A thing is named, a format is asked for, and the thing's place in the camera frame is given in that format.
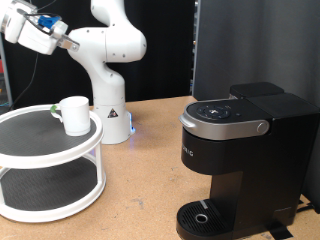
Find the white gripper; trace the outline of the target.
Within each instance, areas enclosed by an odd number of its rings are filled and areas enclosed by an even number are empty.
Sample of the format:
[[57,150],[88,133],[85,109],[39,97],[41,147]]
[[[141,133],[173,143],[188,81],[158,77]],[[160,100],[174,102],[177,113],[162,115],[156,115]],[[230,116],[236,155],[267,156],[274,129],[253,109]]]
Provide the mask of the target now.
[[24,18],[18,43],[45,55],[51,55],[57,46],[77,52],[80,44],[64,35],[67,29],[60,18]]

